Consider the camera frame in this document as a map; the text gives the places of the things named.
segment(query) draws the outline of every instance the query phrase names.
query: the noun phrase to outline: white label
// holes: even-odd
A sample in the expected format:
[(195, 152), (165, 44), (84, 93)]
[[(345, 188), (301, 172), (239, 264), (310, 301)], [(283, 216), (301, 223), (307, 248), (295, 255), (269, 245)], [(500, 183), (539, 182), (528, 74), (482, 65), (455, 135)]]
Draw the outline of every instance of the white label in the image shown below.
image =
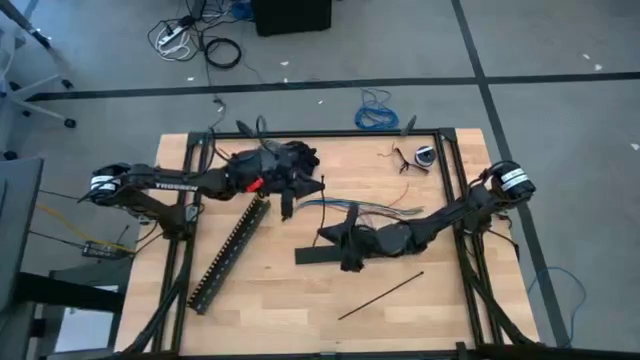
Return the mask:
[(502, 191), (507, 191), (509, 189), (511, 189), (512, 187), (520, 184), (523, 181), (527, 181), (529, 180), (529, 177), (525, 174), (525, 175), (520, 175), (517, 178), (513, 178), (511, 180), (509, 180), (508, 182), (504, 183), (502, 185)]
[(156, 183), (156, 187), (158, 189), (165, 190), (186, 190), (186, 191), (197, 191), (198, 187), (193, 185), (182, 185), (182, 184), (161, 184)]
[(502, 175), (500, 180), (502, 180), (503, 183), (506, 183), (507, 181), (513, 179), (514, 177), (520, 176), (522, 174), (524, 174), (524, 170), (522, 170), (522, 168), (517, 168), (515, 170), (511, 170), (508, 173)]
[(423, 149), (420, 149), (418, 151), (416, 151), (416, 154), (420, 155), (422, 153), (425, 153), (427, 151), (431, 151), (433, 150), (433, 148), (431, 146), (425, 146)]
[(113, 176), (111, 175), (100, 175), (100, 176), (94, 176), (91, 178), (91, 190), (99, 186), (100, 190), (114, 191), (117, 185), (120, 185), (120, 179), (113, 180)]

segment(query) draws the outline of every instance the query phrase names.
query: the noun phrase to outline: red part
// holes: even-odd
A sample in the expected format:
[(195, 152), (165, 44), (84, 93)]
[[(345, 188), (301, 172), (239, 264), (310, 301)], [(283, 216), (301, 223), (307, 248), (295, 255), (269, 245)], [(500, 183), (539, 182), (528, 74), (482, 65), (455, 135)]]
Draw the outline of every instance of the red part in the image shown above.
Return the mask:
[(256, 190), (260, 189), (262, 184), (264, 184), (264, 179), (258, 178), (258, 180), (254, 181), (253, 184), (247, 186), (247, 192), (256, 192)]

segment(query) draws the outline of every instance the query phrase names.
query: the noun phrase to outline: wooden tabletop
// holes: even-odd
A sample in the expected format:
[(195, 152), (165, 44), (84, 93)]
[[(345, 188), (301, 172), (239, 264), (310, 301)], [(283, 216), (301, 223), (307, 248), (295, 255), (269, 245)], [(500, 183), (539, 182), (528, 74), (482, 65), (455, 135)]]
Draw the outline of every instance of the wooden tabletop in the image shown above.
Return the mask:
[[(467, 178), (473, 179), (490, 165), (482, 131), (458, 129), (457, 134)], [(321, 163), (314, 174), (318, 179), (321, 174), (325, 175), (327, 197), (380, 204), (395, 202), (394, 207), (398, 208), (423, 206), (424, 213), (418, 217), (427, 216), (446, 205), (437, 162), (429, 175), (416, 170), (399, 175), (397, 158), (378, 155), (389, 153), (395, 143), (406, 156), (411, 156), (420, 146), (434, 145), (430, 136), (299, 140), (318, 149)], [(255, 148), (257, 143), (255, 140), (218, 140), (217, 145), (232, 153)], [(158, 149), (157, 164), (180, 169), (185, 146), (185, 134), (164, 135)], [(448, 159), (455, 180), (451, 156)], [(221, 165), (220, 159), (214, 161), (213, 166)], [(176, 201), (175, 192), (152, 191), (151, 194), (167, 204)], [(252, 197), (251, 194), (241, 194), (228, 202), (203, 200), (206, 208), (198, 222), (189, 293)], [(308, 197), (311, 198), (319, 198), (319, 194)], [(366, 260), (360, 273), (342, 272), (338, 263), (296, 266), (294, 249), (311, 245), (320, 226), (321, 213), (320, 206), (305, 207), (283, 223), (280, 221), (279, 196), (272, 195), (269, 213), (233, 267), (209, 311), (201, 316), (187, 309), (180, 354), (442, 350), (454, 349), (458, 341), (473, 347), (450, 228), (442, 231), (422, 254)], [(342, 222), (344, 218), (345, 213), (327, 208), (325, 225)], [(365, 220), (375, 226), (388, 221), (378, 218)], [(504, 221), (494, 219), (493, 230), (509, 236)], [(489, 233), (484, 239), (496, 300), (525, 335), (537, 340), (513, 247)], [(319, 239), (318, 245), (329, 245), (329, 242)], [(145, 248), (134, 261), (116, 342), (118, 350), (131, 343), (158, 304), (167, 248), (168, 241), (158, 240)], [(420, 271), (425, 274), (338, 321), (344, 313)], [(484, 305), (481, 300), (478, 304), (483, 315), (485, 339), (490, 339)], [(169, 314), (167, 321), (167, 346), (173, 314)]]

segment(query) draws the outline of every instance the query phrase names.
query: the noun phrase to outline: black floor stripe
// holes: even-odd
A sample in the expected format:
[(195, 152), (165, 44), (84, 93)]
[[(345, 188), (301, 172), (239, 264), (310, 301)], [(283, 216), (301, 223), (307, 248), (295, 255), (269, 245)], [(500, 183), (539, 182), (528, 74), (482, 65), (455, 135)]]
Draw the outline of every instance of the black floor stripe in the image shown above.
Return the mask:
[(437, 85), (475, 85), (473, 77), (442, 77), (442, 78), (396, 78), (369, 80), (336, 80), (336, 81), (307, 81), (297, 83), (249, 84), (249, 85), (221, 85), (221, 86), (191, 86), (177, 88), (153, 88), (130, 90), (102, 90), (102, 91), (73, 91), (40, 93), (29, 98), (28, 101), (70, 100), (70, 99), (101, 99), (126, 98), (142, 96), (173, 96), (197, 94), (230, 94), (259, 91), (286, 90), (318, 90), (361, 87), (385, 86), (437, 86)]
[(565, 75), (524, 75), (489, 76), (487, 83), (497, 84), (545, 84), (562, 82), (640, 80), (640, 72), (619, 72), (603, 74), (565, 74)]
[[(451, 3), (453, 5), (456, 18), (458, 19), (460, 31), (462, 32), (462, 39), (467, 48), (467, 52), (469, 53), (471, 67), (473, 68), (473, 72), (478, 79), (478, 87), (480, 88), (480, 94), (482, 95), (482, 100), (484, 101), (484, 105), (487, 110), (487, 116), (489, 117), (491, 129), (493, 130), (496, 142), (498, 143), (500, 156), (503, 160), (510, 160), (511, 150), (509, 149), (509, 145), (507, 144), (504, 129), (502, 128), (502, 123), (500, 122), (498, 111), (496, 110), (493, 97), (491, 96), (489, 83), (484, 75), (484, 71), (480, 63), (478, 50), (476, 49), (476, 46), (473, 42), (469, 23), (467, 22), (467, 18), (464, 15), (460, 0), (451, 0)], [(539, 273), (543, 269), (547, 268), (547, 264), (544, 260), (544, 255), (542, 253), (542, 248), (540, 247), (538, 234), (536, 233), (535, 226), (533, 224), (531, 211), (526, 204), (523, 204), (518, 207), (518, 212), (522, 220), (522, 230), (524, 231), (527, 245), (529, 246), (533, 268), (536, 273)], [(551, 279), (549, 278), (549, 276), (544, 275), (540, 276), (539, 278), (542, 298), (544, 300), (545, 307), (547, 308), (549, 323), (551, 324), (551, 329), (555, 336), (556, 344), (563, 345), (569, 341), (569, 336), (567, 335), (567, 329), (562, 320), (562, 313), (560, 312), (560, 306), (558, 305), (558, 299), (556, 298)]]
[[(565, 74), (565, 75), (524, 75), (524, 76), (488, 76), (481, 73), (484, 81), (479, 82), (474, 77), (441, 77), (441, 78), (396, 78), (396, 79), (368, 79), (368, 80), (335, 80), (335, 81), (307, 81), (297, 83), (273, 83), (273, 84), (247, 84), (247, 85), (220, 85), (220, 86), (186, 86), (174, 88), (148, 88), (148, 89), (119, 89), (96, 91), (70, 91), (39, 93), (27, 101), (51, 101), (74, 99), (111, 99), (128, 97), (149, 96), (176, 96), (199, 94), (231, 94), (266, 91), (287, 90), (322, 90), (343, 89), (360, 87), (385, 87), (385, 86), (451, 86), (451, 85), (501, 85), (501, 84), (544, 84), (544, 83), (571, 83), (593, 81), (619, 81), (640, 80), (640, 72), (620, 72), (605, 74)], [(483, 99), (488, 99), (491, 94), (482, 90)]]

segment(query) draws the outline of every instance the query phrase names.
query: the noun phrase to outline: table leg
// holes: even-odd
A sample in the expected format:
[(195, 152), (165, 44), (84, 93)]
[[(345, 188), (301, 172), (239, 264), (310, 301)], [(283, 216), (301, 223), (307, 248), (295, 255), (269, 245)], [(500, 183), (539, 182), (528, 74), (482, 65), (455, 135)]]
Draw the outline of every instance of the table leg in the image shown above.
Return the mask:
[(14, 299), (114, 313), (120, 313), (124, 304), (124, 294), (23, 272), (18, 275)]

